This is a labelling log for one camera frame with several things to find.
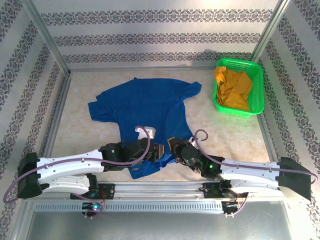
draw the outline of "patterned wallpaper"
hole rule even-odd
[[[260,63],[264,116],[277,155],[289,156],[320,177],[319,20],[320,0],[292,0]],[[314,227],[312,239],[320,239],[319,183],[312,186],[306,209]]]
[[[0,0],[0,195],[22,157],[39,152],[62,71],[19,0]],[[0,240],[10,239],[21,202],[0,204]]]
[[[278,0],[34,0],[70,69],[248,59]]]

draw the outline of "metal vent grille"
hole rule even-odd
[[[81,212],[82,202],[41,202],[36,212]],[[209,212],[221,214],[221,201],[185,201],[185,202],[107,202],[104,212]]]

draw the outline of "green basket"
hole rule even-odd
[[[234,58],[221,58],[216,63],[216,67],[225,66],[235,72],[245,71],[245,73],[252,80],[252,90],[248,96],[249,108],[251,111],[245,111],[235,109],[231,107],[221,106],[217,103],[217,81],[214,81],[213,89],[213,103],[216,110],[225,114],[232,114],[241,117],[250,117],[251,115],[257,115],[262,113],[265,108],[265,97],[264,97],[264,74],[261,66],[252,61],[239,60]]]

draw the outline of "yellow cloth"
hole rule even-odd
[[[225,66],[215,69],[217,81],[216,101],[219,105],[250,112],[248,96],[252,89],[252,81],[244,72],[235,72]]]

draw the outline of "beige floor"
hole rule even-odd
[[[107,143],[120,141],[116,123],[92,121],[88,103],[95,101],[101,92],[133,78],[173,78],[202,84],[201,92],[184,101],[186,120],[194,133],[205,129],[209,139],[202,143],[210,155],[239,161],[269,162],[263,136],[255,116],[238,117],[216,111],[212,102],[213,71],[211,70],[159,70],[121,72],[76,72],[73,74],[52,157],[62,157],[89,152]],[[104,172],[99,181],[133,181],[128,169]],[[168,164],[150,176],[135,181],[196,181],[198,174],[180,164]]]

